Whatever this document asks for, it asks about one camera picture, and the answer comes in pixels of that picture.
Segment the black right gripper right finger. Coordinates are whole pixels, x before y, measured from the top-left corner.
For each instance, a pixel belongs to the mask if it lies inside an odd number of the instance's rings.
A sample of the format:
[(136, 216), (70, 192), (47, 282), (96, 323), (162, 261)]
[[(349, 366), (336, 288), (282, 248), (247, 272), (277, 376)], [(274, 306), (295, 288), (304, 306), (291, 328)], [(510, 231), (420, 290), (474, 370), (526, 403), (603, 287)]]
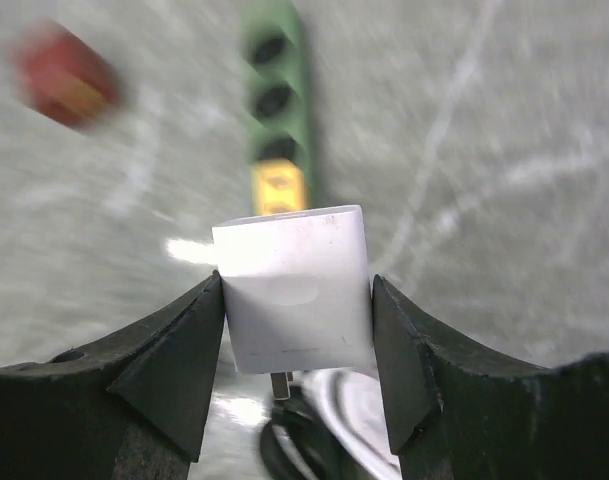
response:
[(391, 451), (406, 479), (609, 479), (609, 353), (555, 368), (492, 350), (373, 282)]

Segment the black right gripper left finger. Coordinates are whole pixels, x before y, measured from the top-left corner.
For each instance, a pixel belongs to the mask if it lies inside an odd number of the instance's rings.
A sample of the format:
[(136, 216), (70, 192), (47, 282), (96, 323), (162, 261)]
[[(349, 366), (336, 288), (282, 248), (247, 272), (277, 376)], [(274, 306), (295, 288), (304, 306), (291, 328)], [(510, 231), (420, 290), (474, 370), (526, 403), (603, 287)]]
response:
[(0, 479), (184, 479), (200, 456), (224, 326), (213, 274), (45, 363), (0, 367)]

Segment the white plug adapter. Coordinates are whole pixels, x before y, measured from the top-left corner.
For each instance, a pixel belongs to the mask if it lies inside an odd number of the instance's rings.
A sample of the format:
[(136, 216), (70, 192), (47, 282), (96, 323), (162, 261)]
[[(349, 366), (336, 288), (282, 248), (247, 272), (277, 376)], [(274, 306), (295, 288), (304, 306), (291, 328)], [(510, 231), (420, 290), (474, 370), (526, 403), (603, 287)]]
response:
[(212, 229), (235, 367), (290, 396), (298, 371), (374, 364), (362, 209), (241, 218)]

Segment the yellow plug adapter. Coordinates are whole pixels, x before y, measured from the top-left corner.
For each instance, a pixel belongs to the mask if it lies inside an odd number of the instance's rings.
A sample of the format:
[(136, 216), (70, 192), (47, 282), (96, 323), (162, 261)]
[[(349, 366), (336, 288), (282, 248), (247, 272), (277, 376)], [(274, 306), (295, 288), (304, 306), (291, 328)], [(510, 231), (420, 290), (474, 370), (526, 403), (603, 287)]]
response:
[(308, 208), (303, 172), (290, 160), (260, 160), (252, 168), (253, 205), (256, 215), (272, 215)]

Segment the green power strip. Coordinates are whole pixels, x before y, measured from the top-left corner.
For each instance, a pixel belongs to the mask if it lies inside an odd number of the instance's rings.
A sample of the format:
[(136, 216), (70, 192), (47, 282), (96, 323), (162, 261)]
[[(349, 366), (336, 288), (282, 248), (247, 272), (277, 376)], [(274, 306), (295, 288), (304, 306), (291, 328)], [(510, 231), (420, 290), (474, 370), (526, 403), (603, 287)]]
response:
[(291, 1), (254, 1), (242, 20), (244, 112), (251, 165), (282, 157), (315, 201), (309, 48)]

